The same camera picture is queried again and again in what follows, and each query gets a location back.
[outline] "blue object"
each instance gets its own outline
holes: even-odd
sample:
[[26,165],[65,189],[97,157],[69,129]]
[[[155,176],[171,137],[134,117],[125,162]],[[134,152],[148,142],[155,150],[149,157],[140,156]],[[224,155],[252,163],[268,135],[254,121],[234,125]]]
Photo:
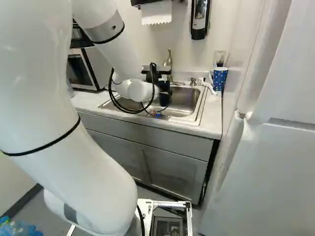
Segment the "blue object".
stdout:
[[6,218],[6,223],[0,227],[0,236],[43,236],[43,233],[36,230],[35,225],[29,225],[24,221],[10,221]]
[[214,91],[222,91],[226,81],[228,68],[217,67],[213,70],[213,89]]
[[10,220],[10,218],[9,218],[8,216],[2,217],[2,218],[0,218],[0,226],[1,226],[2,224],[9,223],[10,221],[11,221],[11,220]]

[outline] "faucet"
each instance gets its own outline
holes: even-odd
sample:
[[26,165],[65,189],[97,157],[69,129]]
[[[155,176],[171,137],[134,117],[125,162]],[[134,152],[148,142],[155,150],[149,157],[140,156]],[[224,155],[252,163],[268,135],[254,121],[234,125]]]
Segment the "faucet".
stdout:
[[[168,49],[168,58],[163,62],[163,66],[170,66],[172,71],[172,65],[173,65],[173,58],[171,55],[171,49]],[[172,74],[167,75],[167,80],[172,83],[173,82],[173,76]]]

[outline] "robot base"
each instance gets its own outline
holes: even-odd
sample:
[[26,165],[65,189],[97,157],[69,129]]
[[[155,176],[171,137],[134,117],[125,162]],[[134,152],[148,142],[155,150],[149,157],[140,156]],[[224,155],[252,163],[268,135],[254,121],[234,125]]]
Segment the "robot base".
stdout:
[[[192,236],[192,209],[190,202],[153,201],[138,199],[142,212],[145,236]],[[141,236],[138,211],[125,236]],[[74,225],[67,236],[75,236]]]

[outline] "white refrigerator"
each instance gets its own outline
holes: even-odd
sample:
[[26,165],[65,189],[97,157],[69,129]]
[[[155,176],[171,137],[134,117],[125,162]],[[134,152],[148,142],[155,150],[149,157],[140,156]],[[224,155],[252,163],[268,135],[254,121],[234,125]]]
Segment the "white refrigerator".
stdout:
[[315,235],[315,0],[240,0],[199,233]]

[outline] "baseboard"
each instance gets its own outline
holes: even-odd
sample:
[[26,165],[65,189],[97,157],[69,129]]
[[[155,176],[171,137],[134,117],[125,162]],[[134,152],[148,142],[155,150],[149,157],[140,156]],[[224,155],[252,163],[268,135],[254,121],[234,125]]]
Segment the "baseboard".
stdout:
[[12,219],[42,189],[43,187],[39,183],[36,184],[23,197],[21,197],[9,210],[7,210],[2,216],[6,215]]

